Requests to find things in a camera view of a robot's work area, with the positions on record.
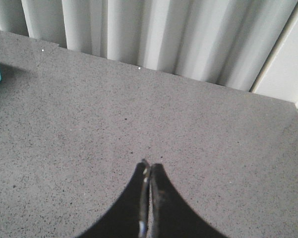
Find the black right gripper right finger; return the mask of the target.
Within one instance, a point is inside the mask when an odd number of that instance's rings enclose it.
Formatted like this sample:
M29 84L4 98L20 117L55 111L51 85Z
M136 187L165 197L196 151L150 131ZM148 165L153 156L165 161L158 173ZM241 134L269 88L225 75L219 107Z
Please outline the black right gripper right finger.
M225 238L203 220L171 183L162 164L150 167L153 238Z

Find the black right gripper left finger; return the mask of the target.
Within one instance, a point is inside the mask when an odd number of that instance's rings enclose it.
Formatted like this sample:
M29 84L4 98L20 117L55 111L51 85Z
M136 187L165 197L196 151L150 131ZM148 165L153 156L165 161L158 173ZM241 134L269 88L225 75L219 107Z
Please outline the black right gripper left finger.
M145 238L148 231L151 167L143 159L110 209L80 238Z

